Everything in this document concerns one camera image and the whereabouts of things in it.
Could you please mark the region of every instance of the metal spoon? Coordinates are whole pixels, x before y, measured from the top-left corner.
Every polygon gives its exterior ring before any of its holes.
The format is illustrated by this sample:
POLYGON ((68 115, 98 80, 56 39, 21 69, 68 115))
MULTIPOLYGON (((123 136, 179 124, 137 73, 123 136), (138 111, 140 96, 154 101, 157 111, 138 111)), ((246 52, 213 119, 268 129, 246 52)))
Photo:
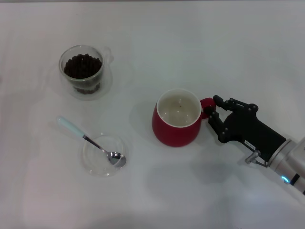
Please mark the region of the metal spoon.
POLYGON ((120 154, 118 152, 108 152, 104 150, 100 145, 98 145, 96 142, 94 142, 92 139, 90 139, 82 130, 80 130, 76 125, 69 122, 67 119, 65 119, 62 116, 58 116, 56 118, 57 124, 66 127, 68 130, 70 130, 72 133, 74 133, 78 137, 82 137, 86 141, 90 142, 92 145, 98 147, 101 151, 103 151, 109 160, 109 162, 115 166, 115 167, 123 167, 126 163, 126 157, 123 154, 120 154))

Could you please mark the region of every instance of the blue indicator light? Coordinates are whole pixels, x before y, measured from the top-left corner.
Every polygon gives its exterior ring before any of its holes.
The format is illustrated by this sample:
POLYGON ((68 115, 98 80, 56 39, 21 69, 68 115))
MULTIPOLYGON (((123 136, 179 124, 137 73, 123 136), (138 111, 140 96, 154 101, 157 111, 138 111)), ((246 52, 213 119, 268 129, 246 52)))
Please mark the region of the blue indicator light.
POLYGON ((281 178, 283 179, 283 181, 284 181, 285 183, 287 183, 287 184, 289 184, 289 183, 290 183, 290 182, 289 182, 289 180, 288 180, 286 177, 281 176, 281 178))

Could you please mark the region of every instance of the light blue spoon handle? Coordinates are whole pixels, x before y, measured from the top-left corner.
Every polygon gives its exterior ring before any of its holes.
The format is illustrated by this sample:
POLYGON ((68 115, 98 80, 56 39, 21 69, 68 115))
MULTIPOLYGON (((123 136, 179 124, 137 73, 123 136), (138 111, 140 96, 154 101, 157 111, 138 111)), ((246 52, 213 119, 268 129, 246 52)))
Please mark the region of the light blue spoon handle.
POLYGON ((65 119, 62 116, 57 116, 56 122, 58 125, 66 127, 68 130, 70 130, 72 133, 74 133, 78 137, 83 137, 86 135, 82 130, 80 130, 76 125, 69 122, 67 119, 65 119))

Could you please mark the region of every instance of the white tabletop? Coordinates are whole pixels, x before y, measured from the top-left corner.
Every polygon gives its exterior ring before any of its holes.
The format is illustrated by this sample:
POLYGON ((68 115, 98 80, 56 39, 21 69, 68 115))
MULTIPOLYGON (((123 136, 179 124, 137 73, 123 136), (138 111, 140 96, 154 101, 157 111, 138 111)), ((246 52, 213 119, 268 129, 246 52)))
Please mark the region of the white tabletop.
POLYGON ((305 197, 246 165, 246 147, 219 143, 206 121, 194 142, 167 147, 151 117, 162 92, 185 88, 256 103, 262 122, 299 141, 304 31, 301 1, 0 4, 1 229, 303 229, 305 197), (114 56, 98 100, 60 84, 60 55, 77 44, 114 56), (57 115, 123 138, 126 167, 87 173, 57 115))

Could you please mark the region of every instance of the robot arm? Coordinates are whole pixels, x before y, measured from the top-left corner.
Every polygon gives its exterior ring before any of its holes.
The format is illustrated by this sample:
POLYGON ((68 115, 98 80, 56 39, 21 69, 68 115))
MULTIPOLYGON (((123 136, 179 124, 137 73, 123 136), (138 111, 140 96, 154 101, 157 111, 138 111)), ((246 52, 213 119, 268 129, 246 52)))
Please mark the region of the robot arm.
POLYGON ((258 106, 255 104, 246 104, 233 98, 224 101, 217 95, 213 100, 217 106, 232 111, 222 122, 213 107, 209 106, 203 110, 208 115, 208 123, 217 133, 218 140, 222 143, 242 143, 253 151, 245 160, 247 164, 253 162, 270 167, 285 183, 293 185, 305 195, 305 163, 295 157, 296 152, 304 150, 305 140, 301 141, 302 146, 299 146, 263 124, 256 117, 258 106), (264 160, 264 164, 258 162, 257 157, 264 160))

